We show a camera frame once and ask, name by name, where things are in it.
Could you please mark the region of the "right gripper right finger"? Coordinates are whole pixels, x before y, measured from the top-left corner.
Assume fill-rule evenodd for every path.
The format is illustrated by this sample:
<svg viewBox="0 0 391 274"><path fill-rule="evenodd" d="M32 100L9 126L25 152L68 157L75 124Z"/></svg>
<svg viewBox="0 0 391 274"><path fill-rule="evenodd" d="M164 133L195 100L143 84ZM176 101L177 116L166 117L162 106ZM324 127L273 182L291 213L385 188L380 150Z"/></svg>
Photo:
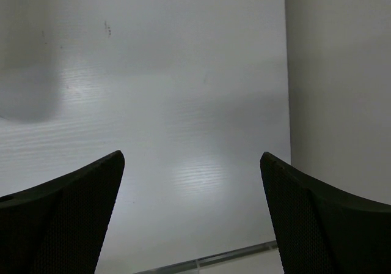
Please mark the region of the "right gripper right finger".
<svg viewBox="0 0 391 274"><path fill-rule="evenodd" d="M390 206L265 152L261 178L285 273L390 273Z"/></svg>

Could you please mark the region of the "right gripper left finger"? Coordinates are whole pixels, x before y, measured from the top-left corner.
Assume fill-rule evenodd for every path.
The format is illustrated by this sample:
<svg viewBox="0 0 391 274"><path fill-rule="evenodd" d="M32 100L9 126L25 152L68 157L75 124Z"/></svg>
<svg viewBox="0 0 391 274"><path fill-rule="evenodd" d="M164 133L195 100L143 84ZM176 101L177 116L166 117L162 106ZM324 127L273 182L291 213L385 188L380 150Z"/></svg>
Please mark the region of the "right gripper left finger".
<svg viewBox="0 0 391 274"><path fill-rule="evenodd" d="M117 150L1 197L1 273L94 273L124 168Z"/></svg>

